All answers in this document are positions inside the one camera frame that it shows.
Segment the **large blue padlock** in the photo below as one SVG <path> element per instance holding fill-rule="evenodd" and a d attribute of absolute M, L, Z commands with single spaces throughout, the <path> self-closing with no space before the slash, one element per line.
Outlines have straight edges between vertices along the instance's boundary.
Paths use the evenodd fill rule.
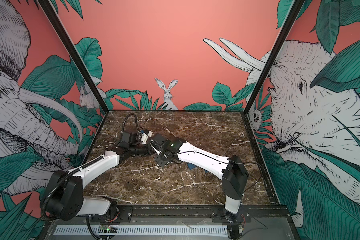
<path fill-rule="evenodd" d="M 196 165 L 191 164 L 191 163 L 188 163 L 188 168 L 189 168 L 190 170 L 195 169 L 196 167 L 197 167 Z"/>

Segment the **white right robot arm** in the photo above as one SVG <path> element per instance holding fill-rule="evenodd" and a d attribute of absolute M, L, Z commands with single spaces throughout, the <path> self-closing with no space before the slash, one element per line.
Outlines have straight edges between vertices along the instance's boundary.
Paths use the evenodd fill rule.
<path fill-rule="evenodd" d="M 239 216 L 242 197 L 249 178 L 248 171 L 240 157 L 219 156 L 195 147 L 184 139 L 170 141 L 155 134 L 148 143 L 157 153 L 155 161 L 162 168 L 169 162 L 178 160 L 202 168 L 222 181 L 222 190 L 226 196 L 224 217 L 234 223 Z"/>

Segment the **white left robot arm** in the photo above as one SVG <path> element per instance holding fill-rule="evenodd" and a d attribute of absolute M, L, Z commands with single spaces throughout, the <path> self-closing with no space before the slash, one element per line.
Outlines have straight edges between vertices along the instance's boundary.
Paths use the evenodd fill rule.
<path fill-rule="evenodd" d="M 117 202 L 109 197 L 84 197 L 84 188 L 104 172 L 118 166 L 129 157 L 150 156 L 153 153 L 149 138 L 153 133 L 142 130 L 136 134 L 123 133 L 112 150 L 69 171 L 52 174 L 41 198 L 41 218 L 44 221 L 99 215 L 106 222 L 119 218 Z"/>

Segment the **small circuit board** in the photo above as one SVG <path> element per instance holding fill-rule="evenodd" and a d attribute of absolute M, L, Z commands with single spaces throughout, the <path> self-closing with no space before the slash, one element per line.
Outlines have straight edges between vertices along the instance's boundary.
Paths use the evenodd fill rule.
<path fill-rule="evenodd" d="M 99 231 L 98 231 L 100 235 L 116 234 L 117 232 L 118 232 L 118 228 L 116 226 L 105 226 L 105 225 L 99 226 Z"/>

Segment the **white perforated strip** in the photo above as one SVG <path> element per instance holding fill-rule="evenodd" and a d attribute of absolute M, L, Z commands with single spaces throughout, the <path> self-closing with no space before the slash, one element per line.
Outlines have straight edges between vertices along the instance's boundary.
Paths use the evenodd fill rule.
<path fill-rule="evenodd" d="M 227 237 L 228 231 L 224 226 L 186 226 L 186 225 L 172 225 L 172 226 L 121 226 L 112 225 L 118 228 L 116 234 L 98 233 L 99 226 L 92 226 L 92 231 L 99 236 L 213 236 L 213 237 Z M 58 225 L 53 233 L 54 236 L 90 236 L 90 231 L 87 226 L 81 225 Z"/>

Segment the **black front mounting rail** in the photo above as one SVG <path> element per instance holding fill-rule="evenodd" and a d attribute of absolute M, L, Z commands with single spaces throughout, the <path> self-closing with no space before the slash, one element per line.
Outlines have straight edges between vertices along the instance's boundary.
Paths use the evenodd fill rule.
<path fill-rule="evenodd" d="M 213 223 L 250 223 L 252 218 L 244 206 L 229 221 L 223 205 L 118 205 L 119 214 L 112 223 L 130 223 L 133 218 L 209 218 Z"/>

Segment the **black left corner post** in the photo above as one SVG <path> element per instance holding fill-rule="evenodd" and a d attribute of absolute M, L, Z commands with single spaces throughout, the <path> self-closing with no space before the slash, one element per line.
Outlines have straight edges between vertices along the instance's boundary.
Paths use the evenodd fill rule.
<path fill-rule="evenodd" d="M 75 45 L 72 42 L 69 34 L 67 33 L 64 25 L 62 24 L 61 20 L 58 17 L 58 14 L 53 7 L 52 3 L 47 0 L 38 0 L 37 1 L 42 10 L 44 11 L 45 15 L 47 16 L 49 22 L 53 26 L 54 30 L 56 31 L 57 35 L 59 36 L 60 40 L 62 41 L 63 45 L 65 46 L 66 50 L 68 51 L 70 57 L 72 58 L 73 62 L 75 63 L 76 67 L 78 68 L 80 74 L 89 85 L 92 93 L 94 94 L 96 100 L 99 102 L 101 109 L 107 115 L 109 113 L 109 109 L 101 97 L 97 86 L 92 80 L 89 70 L 87 69 L 86 65 L 84 64 L 83 59 L 81 58 L 79 52 L 77 51 Z"/>

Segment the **black corner post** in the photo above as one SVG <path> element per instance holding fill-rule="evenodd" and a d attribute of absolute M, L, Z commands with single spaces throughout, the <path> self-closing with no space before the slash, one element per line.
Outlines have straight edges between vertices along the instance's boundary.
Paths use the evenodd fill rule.
<path fill-rule="evenodd" d="M 244 110 L 244 115 L 247 115 L 249 113 L 249 111 L 256 99 L 256 96 L 260 92 L 260 89 L 261 89 L 264 81 L 266 80 L 266 78 L 276 60 L 276 57 L 278 56 L 278 54 L 283 46 L 283 43 L 286 40 L 294 22 L 296 21 L 297 15 L 300 12 L 304 2 L 305 2 L 304 0 L 295 0 L 292 2 L 292 6 L 287 14 L 285 22 L 283 23 L 282 28 L 279 32 L 279 35 L 275 41 L 275 44 L 270 52 L 270 55 L 267 58 L 266 64 L 265 64 L 265 66 L 261 72 L 261 75 L 254 87 L 251 97 L 250 97 L 249 101 L 247 102 L 246 108 Z"/>
<path fill-rule="evenodd" d="M 89 85 L 92 93 L 94 94 L 96 100 L 99 102 L 101 109 L 107 115 L 109 113 L 109 109 L 101 97 L 97 86 L 92 80 L 89 70 L 87 69 L 86 65 L 84 64 L 83 59 L 81 58 L 79 52 L 77 51 L 75 45 L 72 42 L 69 34 L 67 33 L 64 25 L 62 24 L 61 20 L 58 17 L 58 14 L 53 7 L 52 3 L 47 0 L 38 0 L 37 1 L 42 10 L 44 11 L 45 15 L 47 16 L 49 22 L 53 26 L 54 30 L 56 31 L 57 35 L 59 36 L 60 40 L 62 41 L 63 45 L 65 46 L 66 50 L 68 51 L 70 57 L 72 58 L 73 62 L 75 63 L 76 67 L 78 68 L 80 74 Z"/>

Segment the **black right corner post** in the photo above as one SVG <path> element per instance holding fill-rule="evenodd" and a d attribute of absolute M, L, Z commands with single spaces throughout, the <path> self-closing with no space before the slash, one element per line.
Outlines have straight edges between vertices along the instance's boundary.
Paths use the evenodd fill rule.
<path fill-rule="evenodd" d="M 266 64 L 265 64 L 265 66 L 261 72 L 261 75 L 254 87 L 251 97 L 250 97 L 249 101 L 247 102 L 246 108 L 244 110 L 244 115 L 247 115 L 249 113 L 249 111 L 256 99 L 256 96 L 260 92 L 260 89 L 261 89 L 264 81 L 266 80 L 266 78 L 276 60 L 276 57 L 278 56 L 278 54 L 283 46 L 283 43 L 286 40 L 294 22 L 296 21 L 297 15 L 300 12 L 304 2 L 305 2 L 304 0 L 295 0 L 292 2 L 292 6 L 287 14 L 285 22 L 283 23 L 282 28 L 279 32 L 279 35 L 275 41 L 275 44 L 270 52 L 270 55 L 267 58 Z"/>

